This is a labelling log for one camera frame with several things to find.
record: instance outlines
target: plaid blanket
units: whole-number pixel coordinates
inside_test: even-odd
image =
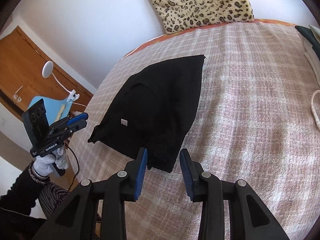
[[[303,239],[320,214],[320,136],[310,110],[319,86],[293,26],[196,29],[120,59],[86,109],[86,129],[71,139],[78,179],[107,179],[130,161],[87,143],[124,82],[150,64],[199,54],[206,56],[199,107],[182,147],[218,178],[246,180],[289,238]],[[201,203],[187,197],[178,160],[171,174],[146,171],[139,200],[125,208],[128,239],[197,239]],[[227,212],[225,205],[226,239]]]

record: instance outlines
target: wooden door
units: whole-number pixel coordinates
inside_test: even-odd
[[[26,111],[35,96],[44,96],[63,100],[68,96],[51,75],[42,77],[42,68],[50,60],[26,35],[17,27],[11,34],[0,40],[0,90],[17,107]],[[76,103],[88,105],[92,94],[71,78],[54,63],[53,73],[68,90],[76,90],[80,98]],[[18,102],[13,96],[21,87]],[[84,106],[73,104],[72,111],[83,112]]]

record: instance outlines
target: striped pants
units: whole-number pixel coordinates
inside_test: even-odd
[[[48,219],[54,213],[57,206],[70,194],[66,189],[49,182],[40,192],[38,197],[45,217]]]

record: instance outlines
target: leopard print fabric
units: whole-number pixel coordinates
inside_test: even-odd
[[[249,0],[151,0],[168,34],[226,22],[254,20]]]

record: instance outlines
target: white glove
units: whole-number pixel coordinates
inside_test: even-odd
[[[36,161],[33,163],[33,168],[39,175],[47,177],[53,171],[50,166],[51,163],[56,163],[59,169],[67,169],[69,167],[64,147],[60,147],[44,157],[37,156]]]

